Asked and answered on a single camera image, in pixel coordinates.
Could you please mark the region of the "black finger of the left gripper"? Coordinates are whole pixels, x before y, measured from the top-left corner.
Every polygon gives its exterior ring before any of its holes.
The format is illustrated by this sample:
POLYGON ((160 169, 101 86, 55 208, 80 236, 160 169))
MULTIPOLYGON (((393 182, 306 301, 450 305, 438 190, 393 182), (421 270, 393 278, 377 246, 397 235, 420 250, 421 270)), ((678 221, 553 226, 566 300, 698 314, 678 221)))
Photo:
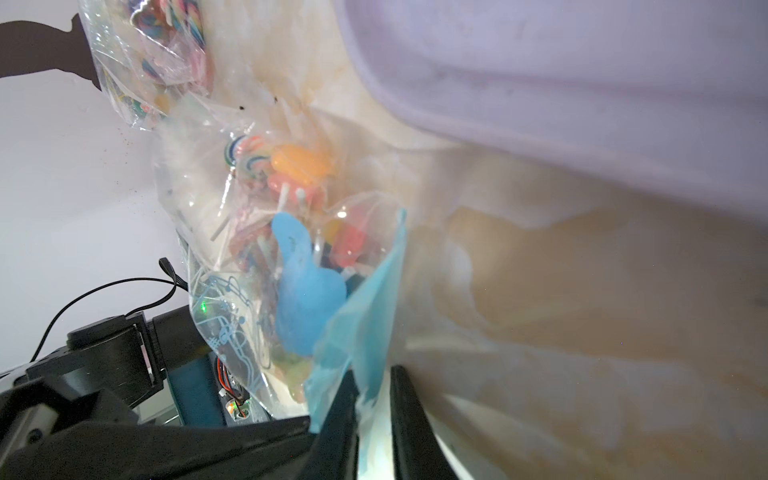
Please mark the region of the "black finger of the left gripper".
POLYGON ((240 427, 141 424, 112 392, 47 378, 1 395, 4 479, 290 479, 315 437, 293 418, 240 427))

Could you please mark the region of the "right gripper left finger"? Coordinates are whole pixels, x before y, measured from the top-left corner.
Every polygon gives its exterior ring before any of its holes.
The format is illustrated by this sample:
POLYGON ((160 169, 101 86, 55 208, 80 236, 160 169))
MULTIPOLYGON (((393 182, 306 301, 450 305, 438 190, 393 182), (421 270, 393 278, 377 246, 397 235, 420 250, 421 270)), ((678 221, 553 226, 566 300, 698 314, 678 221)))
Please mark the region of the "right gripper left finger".
POLYGON ((357 478, 359 435, 355 405, 358 395, 353 372, 347 371, 297 479, 357 478))

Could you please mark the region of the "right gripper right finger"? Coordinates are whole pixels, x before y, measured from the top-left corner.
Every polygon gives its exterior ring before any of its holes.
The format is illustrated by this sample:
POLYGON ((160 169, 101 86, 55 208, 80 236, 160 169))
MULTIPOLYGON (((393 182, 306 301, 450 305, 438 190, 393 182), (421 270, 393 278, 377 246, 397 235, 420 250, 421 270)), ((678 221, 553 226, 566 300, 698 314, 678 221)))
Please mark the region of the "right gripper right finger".
POLYGON ((407 370, 390 370, 390 416, 394 478, 397 480, 457 480, 438 444, 407 370))

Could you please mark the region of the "lavender plastic tray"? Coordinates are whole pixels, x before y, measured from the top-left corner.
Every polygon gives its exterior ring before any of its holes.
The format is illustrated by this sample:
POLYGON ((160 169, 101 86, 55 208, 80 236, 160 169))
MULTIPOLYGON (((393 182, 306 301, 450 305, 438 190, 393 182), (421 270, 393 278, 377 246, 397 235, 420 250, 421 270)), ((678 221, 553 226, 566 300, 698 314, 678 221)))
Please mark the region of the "lavender plastic tray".
POLYGON ((339 1, 371 95, 465 142, 767 217, 763 1, 339 1))

